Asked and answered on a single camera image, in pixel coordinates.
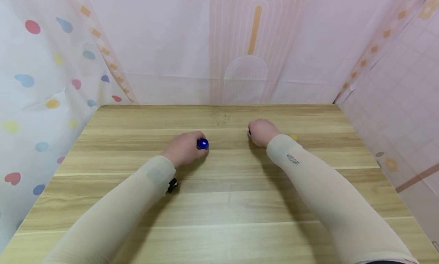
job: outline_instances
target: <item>black clip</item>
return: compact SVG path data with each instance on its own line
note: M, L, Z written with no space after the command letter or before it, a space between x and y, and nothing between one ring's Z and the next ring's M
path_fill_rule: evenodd
M171 193L175 188L178 187L178 183L177 183L177 179L173 178L170 182L169 182L169 186L168 186L168 193Z

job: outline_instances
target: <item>beige arm sleeve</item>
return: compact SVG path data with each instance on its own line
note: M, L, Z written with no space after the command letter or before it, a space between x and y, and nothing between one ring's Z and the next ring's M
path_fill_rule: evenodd
M99 200L67 231L44 264L108 264L142 215L165 195L175 168L161 155L149 160Z
M270 141L267 154L329 231L341 263L378 259L418 263L352 184L323 160L285 134Z

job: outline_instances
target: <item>orange stripe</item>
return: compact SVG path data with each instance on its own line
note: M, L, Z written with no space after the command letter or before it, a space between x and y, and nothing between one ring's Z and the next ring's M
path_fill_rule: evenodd
M406 190L407 188L410 188L414 184L418 183L419 181L423 180L424 178L427 178L430 175L432 175L438 171L439 171L439 163L431 166L430 168L426 169L422 173L420 173L420 174L416 175L415 177L411 178L410 180L406 181L401 186L396 187L396 192L402 192L402 191Z
M261 21L262 7L255 8L255 16L253 17L252 35L250 37L250 45L248 47L248 54L253 54L255 51L256 38L258 37L259 22Z

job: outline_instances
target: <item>hand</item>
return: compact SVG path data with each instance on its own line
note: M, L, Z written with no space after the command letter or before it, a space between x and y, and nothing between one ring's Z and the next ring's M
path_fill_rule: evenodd
M279 129L266 119L256 119L248 123L253 143L260 147L267 147L268 143L280 134Z
M177 135L161 155L169 159L175 168L190 164L195 159L204 157L208 152L205 149L197 149L197 140L200 138L205 138L200 131Z

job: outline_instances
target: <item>blue bottle cap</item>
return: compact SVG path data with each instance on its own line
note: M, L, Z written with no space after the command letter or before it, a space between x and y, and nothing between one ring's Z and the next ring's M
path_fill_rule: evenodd
M205 149L207 150L209 148L209 141L207 139L199 139L197 140L197 149Z

